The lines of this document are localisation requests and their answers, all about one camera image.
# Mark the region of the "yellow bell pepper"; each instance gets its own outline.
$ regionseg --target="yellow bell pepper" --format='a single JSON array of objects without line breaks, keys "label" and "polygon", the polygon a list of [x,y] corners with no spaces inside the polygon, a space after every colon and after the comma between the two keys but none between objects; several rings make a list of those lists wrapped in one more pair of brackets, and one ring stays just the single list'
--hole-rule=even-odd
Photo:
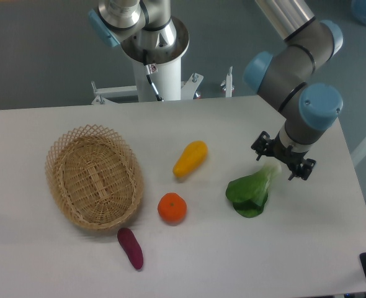
[{"label": "yellow bell pepper", "polygon": [[186,146],[173,167],[177,178],[182,178],[197,169],[207,158],[208,147],[203,141],[194,141]]}]

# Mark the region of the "metal bracket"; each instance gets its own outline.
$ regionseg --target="metal bracket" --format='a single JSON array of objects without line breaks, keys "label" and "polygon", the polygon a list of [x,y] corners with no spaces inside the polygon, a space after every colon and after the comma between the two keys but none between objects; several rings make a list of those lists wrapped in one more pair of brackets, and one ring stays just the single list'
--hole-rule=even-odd
[{"label": "metal bracket", "polygon": [[[203,76],[198,73],[193,73],[187,82],[182,82],[181,100],[192,100],[200,97],[200,93],[197,91],[203,80]],[[114,88],[102,88],[97,89],[95,82],[91,82],[92,90],[95,95],[95,99],[91,104],[115,104],[116,102],[106,99],[116,97],[137,96],[138,89],[136,86],[114,87]]]},{"label": "metal bracket", "polygon": [[226,75],[226,79],[220,84],[222,92],[226,94],[226,97],[233,97],[235,87],[233,85],[233,67],[231,66]]},{"label": "metal bracket", "polygon": [[198,73],[193,73],[191,77],[184,83],[181,89],[181,100],[188,101],[196,97],[196,92],[203,80],[203,76]]}]

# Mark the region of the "toy vegetable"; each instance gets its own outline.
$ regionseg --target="toy vegetable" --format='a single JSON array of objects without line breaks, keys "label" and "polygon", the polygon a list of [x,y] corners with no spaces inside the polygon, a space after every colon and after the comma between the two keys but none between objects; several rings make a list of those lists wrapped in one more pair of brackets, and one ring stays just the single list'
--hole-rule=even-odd
[{"label": "toy vegetable", "polygon": [[132,266],[136,270],[140,270],[143,267],[143,253],[133,232],[129,228],[121,228],[117,233],[117,238]]},{"label": "toy vegetable", "polygon": [[270,184],[279,173],[281,165],[278,161],[267,162],[258,172],[230,182],[226,197],[243,217],[258,216],[264,210]]},{"label": "toy vegetable", "polygon": [[182,178],[197,169],[207,158],[208,147],[203,141],[194,141],[184,149],[181,157],[173,167],[177,178]]}]

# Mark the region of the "orange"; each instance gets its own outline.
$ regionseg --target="orange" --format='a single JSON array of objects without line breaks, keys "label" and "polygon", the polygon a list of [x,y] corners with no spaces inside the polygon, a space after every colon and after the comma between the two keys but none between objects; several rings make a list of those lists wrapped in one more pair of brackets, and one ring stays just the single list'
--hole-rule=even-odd
[{"label": "orange", "polygon": [[178,194],[170,192],[158,203],[158,213],[165,222],[178,224],[187,213],[187,205]]}]

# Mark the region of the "toy fruit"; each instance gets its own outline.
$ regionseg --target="toy fruit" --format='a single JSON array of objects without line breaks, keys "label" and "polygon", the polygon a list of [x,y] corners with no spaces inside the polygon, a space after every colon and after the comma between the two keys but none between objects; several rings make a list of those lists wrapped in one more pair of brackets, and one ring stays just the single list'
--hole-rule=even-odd
[{"label": "toy fruit", "polygon": [[187,213],[187,205],[178,194],[170,192],[158,203],[158,213],[165,222],[178,224]]},{"label": "toy fruit", "polygon": [[186,146],[173,167],[177,178],[182,178],[197,169],[207,158],[208,147],[203,141],[194,141]]},{"label": "toy fruit", "polygon": [[143,267],[143,252],[133,232],[129,228],[121,228],[117,233],[117,239],[132,266],[136,270],[140,270]]}]

